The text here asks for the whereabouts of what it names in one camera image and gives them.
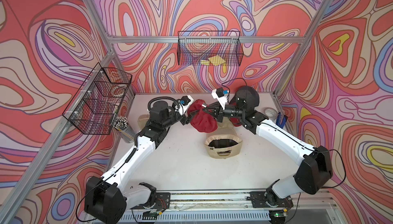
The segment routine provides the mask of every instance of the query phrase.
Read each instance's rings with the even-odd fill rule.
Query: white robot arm
[[[168,106],[163,100],[171,100],[173,105]],[[116,224],[126,209],[140,204],[154,204],[155,187],[144,182],[130,189],[126,186],[136,168],[163,141],[169,127],[178,121],[186,124],[187,117],[184,114],[193,101],[189,95],[178,100],[171,97],[150,100],[150,118],[142,131],[136,134],[134,146],[101,178],[93,176],[87,181],[84,207],[86,213],[106,224]]]
[[[225,97],[227,100],[227,96],[220,92],[222,89],[217,89],[217,95],[214,97]],[[223,117],[238,118],[246,129],[273,143],[299,166],[296,174],[282,180],[278,179],[266,189],[265,198],[270,206],[277,206],[282,199],[302,191],[315,194],[332,177],[329,151],[322,146],[315,148],[278,127],[266,115],[254,110],[254,102],[250,97],[251,94],[238,95],[236,105],[216,102],[203,110],[215,117],[218,122],[222,122]],[[177,121],[183,125],[189,122],[184,113],[193,99],[184,96],[178,101],[179,106],[173,105],[173,113],[170,116],[167,103],[159,101],[165,98],[168,97],[156,98],[149,102],[150,119],[145,128],[137,134],[138,142],[135,146],[100,179],[92,177],[86,184],[88,194],[85,211],[106,224],[117,223],[126,209],[140,204],[152,206],[155,202],[155,187],[140,183],[127,189],[126,185],[135,169],[162,142],[167,134],[167,128]],[[154,107],[150,108],[152,102],[155,102]]]

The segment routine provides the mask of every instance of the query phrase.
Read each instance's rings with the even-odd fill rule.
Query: colorful wall
[[[238,29],[243,36],[303,36],[322,0],[94,0],[109,35],[177,36]],[[244,44],[241,67],[178,66],[177,44],[116,44],[136,92],[209,92],[247,79],[271,92],[297,44]],[[233,88],[240,82],[234,82]]]
[[[300,139],[341,152],[349,223],[393,223],[392,18],[393,0],[335,0],[279,97]]]
[[[82,0],[0,0],[0,204],[105,54]],[[87,178],[104,171],[115,135],[72,127],[13,223],[75,222],[75,203]]]

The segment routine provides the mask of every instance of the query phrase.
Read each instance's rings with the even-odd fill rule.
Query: wire
[[[244,81],[244,83],[246,84],[246,86],[248,86],[246,80],[245,80],[244,78],[242,78],[242,77],[233,78],[233,79],[231,79],[231,80],[225,81],[225,82],[223,82],[221,85],[223,85],[223,84],[225,84],[225,83],[228,83],[228,82],[230,82],[230,81],[233,81],[233,80],[240,80],[240,79],[242,79],[242,80]]]
[[[104,181],[101,182],[100,184],[96,185],[95,187],[91,188],[90,191],[87,192],[87,193],[85,194],[85,196],[81,199],[81,201],[79,201],[78,206],[76,206],[76,210],[75,210],[75,216],[76,216],[76,219],[78,219],[78,221],[80,221],[80,222],[89,222],[89,221],[97,220],[97,218],[94,218],[94,219],[91,219],[91,220],[86,220],[86,221],[83,221],[83,220],[79,219],[79,217],[78,217],[78,209],[79,209],[79,206],[81,205],[83,199],[85,199],[85,197],[86,197],[91,191],[93,191],[96,187],[98,187],[98,186],[101,185],[102,183],[104,183],[104,182],[106,182],[107,180],[109,180],[109,179],[110,179],[112,176],[114,176],[114,175],[115,175],[115,174],[112,174],[112,175],[111,175],[110,177],[108,177],[106,180],[104,180]]]
[[[79,201],[78,206],[76,206],[76,210],[75,210],[75,216],[76,216],[76,219],[78,219],[78,221],[80,221],[80,222],[89,222],[89,221],[94,221],[94,220],[97,219],[97,218],[94,218],[94,219],[86,220],[86,221],[83,221],[83,220],[79,219],[79,217],[78,217],[78,209],[79,209],[79,206],[81,205],[83,199],[85,199],[85,197],[86,197],[91,191],[93,191],[96,187],[98,187],[99,185],[101,185],[101,184],[103,184],[104,182],[106,182],[107,180],[109,180],[112,176],[116,175],[116,173],[117,173],[126,163],[129,162],[129,159],[132,158],[132,156],[134,155],[134,153],[135,153],[136,150],[137,150],[137,147],[138,147],[138,136],[139,136],[139,134],[140,134],[140,133],[137,133],[137,134],[135,135],[135,137],[134,137],[134,140],[135,140],[135,142],[134,142],[135,148],[132,150],[132,152],[130,153],[130,155],[128,156],[128,158],[124,161],[124,163],[120,166],[120,168],[116,169],[115,173],[113,173],[113,174],[112,174],[110,177],[108,177],[106,180],[104,180],[104,181],[101,182],[100,184],[96,185],[95,187],[91,188],[90,191],[87,192],[87,193],[85,194],[85,196],[81,199],[81,201]]]
[[[331,149],[331,150],[328,150],[328,151],[332,151],[332,150],[336,151],[338,153],[338,155],[340,156],[340,158],[341,158],[341,162],[342,162],[343,168],[344,168],[344,178],[343,178],[343,180],[339,184],[335,185],[334,187],[322,187],[322,188],[335,188],[335,187],[338,187],[339,185],[344,183],[345,179],[347,178],[347,171],[345,169],[343,157],[341,156],[341,154],[336,149]]]
[[[167,204],[164,202],[164,200],[162,200],[162,199],[160,199],[160,198],[157,198],[160,202],[161,202],[161,204],[162,204],[162,209],[165,211],[166,209],[167,209]]]
[[[230,82],[230,81],[233,81],[233,80],[240,80],[240,79],[242,79],[242,80],[244,81],[245,85],[248,87],[246,80],[245,80],[244,78],[242,78],[242,77],[233,78],[233,79],[231,79],[231,80],[225,81],[225,82],[223,82],[221,85],[222,85],[223,87],[226,87],[226,88],[228,89],[229,93],[231,93],[230,88],[227,87],[227,86],[225,86],[224,84],[225,84],[225,83],[228,83],[228,82]]]
[[[134,211],[132,209],[131,209],[131,213],[132,213],[132,216],[134,217],[134,220],[136,221],[136,223],[139,224],[139,222],[135,219]]]
[[[178,102],[176,99],[174,99],[174,98],[172,98],[172,97],[168,97],[168,96],[161,96],[161,97],[157,97],[157,98],[151,99],[151,100],[148,102],[148,104],[147,104],[147,109],[150,111],[150,109],[151,109],[151,107],[150,107],[151,104],[152,104],[153,102],[155,102],[155,101],[162,100],[162,99],[167,99],[167,100],[173,101],[173,102],[176,104],[176,106],[179,107],[179,102]]]
[[[197,204],[195,204],[195,205],[193,205],[193,206],[185,207],[184,209],[180,209],[180,208],[184,207],[185,204],[183,204],[180,208],[179,208],[179,206],[177,206],[177,204],[175,204],[175,203],[173,203],[173,205],[175,205],[177,209],[170,209],[171,211],[183,211],[183,210],[191,209],[191,208],[194,208],[194,207],[197,206]]]
[[[184,108],[183,108],[183,105],[179,103],[179,106],[182,107],[182,113],[183,113],[183,115],[184,115]],[[182,119],[183,115],[180,115],[179,119],[176,119],[176,121],[180,121],[180,120]]]
[[[307,149],[307,150],[310,150],[310,151],[312,151],[312,152],[316,152],[316,153],[325,153],[325,152],[336,151],[336,152],[338,153],[338,155],[340,156],[341,162],[342,162],[342,164],[343,164],[343,168],[344,168],[344,178],[343,178],[343,180],[342,180],[339,184],[337,184],[337,185],[335,185],[335,186],[333,186],[333,187],[321,187],[321,188],[335,188],[335,187],[338,187],[339,185],[341,185],[342,183],[344,183],[344,181],[345,181],[346,178],[347,178],[347,171],[346,171],[346,169],[345,169],[345,164],[344,164],[343,157],[342,157],[341,154],[338,152],[338,150],[336,150],[336,149],[330,149],[330,150],[327,150],[327,151],[324,151],[324,152],[320,152],[320,151],[317,151],[317,150],[311,150],[310,148],[307,148],[307,147],[305,147],[304,145],[300,144],[299,142],[297,142],[296,140],[294,140],[293,138],[291,138],[290,136],[288,136],[286,133],[283,133],[281,130],[278,130],[277,128],[273,127],[272,125],[267,124],[267,123],[263,123],[263,124],[269,125],[270,127],[272,127],[272,128],[274,128],[274,129],[276,129],[277,131],[281,132],[282,134],[284,134],[285,136],[287,136],[288,138],[290,138],[291,140],[293,140],[294,142],[296,142],[297,144],[299,144],[299,145],[302,146],[303,148],[305,148],[305,149]]]
[[[258,200],[258,199],[253,198],[253,197],[246,197],[246,199],[247,199],[247,200],[254,200],[254,201],[258,201],[258,202],[262,202],[262,203],[265,203],[265,202],[266,202],[266,200]],[[289,204],[289,207],[286,207],[286,206],[285,206],[285,202],[282,202],[282,204],[284,205],[284,208],[286,208],[286,209],[291,209],[291,204],[289,203],[288,199],[286,199],[286,198],[283,198],[283,199],[285,199],[285,200],[287,201],[287,203]]]
[[[225,86],[225,85],[222,85],[223,87],[225,87],[225,88],[227,88],[228,89],[228,92],[229,93],[231,93],[231,89],[229,88],[229,87],[227,87],[227,86]]]
[[[296,212],[297,212],[297,207],[299,207],[299,200],[300,200],[300,195],[301,195],[302,193],[299,193],[299,198],[297,199],[297,204],[296,204],[296,209],[295,209],[295,213],[294,213],[294,215],[291,217],[291,219],[289,219],[287,222],[285,222],[285,223],[288,223],[288,222],[290,222],[292,219],[293,219],[293,217],[295,217],[295,215],[296,215]]]

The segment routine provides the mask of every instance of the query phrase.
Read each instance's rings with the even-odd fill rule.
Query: black wire basket
[[[83,134],[110,134],[131,80],[123,70],[101,67],[76,108],[67,111],[71,115],[65,113],[75,96],[63,116]]]
[[[240,66],[240,31],[179,31],[179,65]]]

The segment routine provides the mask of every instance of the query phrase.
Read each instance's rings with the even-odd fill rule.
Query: table surface
[[[135,132],[140,131],[138,117],[148,114],[147,103],[158,96],[179,99],[183,94],[136,95],[128,116]],[[194,100],[203,99],[207,104],[215,101],[210,94],[191,96]],[[265,107],[277,110],[270,94],[259,94],[259,97],[259,106],[255,108],[257,111],[262,112]],[[146,182],[160,191],[258,189],[267,188],[277,179],[297,171],[298,166],[268,140],[243,127],[236,127],[235,131],[243,140],[240,154],[214,159],[209,157],[204,147],[206,133],[198,132],[190,124],[174,124],[160,146],[136,170],[129,185]],[[120,140],[112,164],[132,145]]]

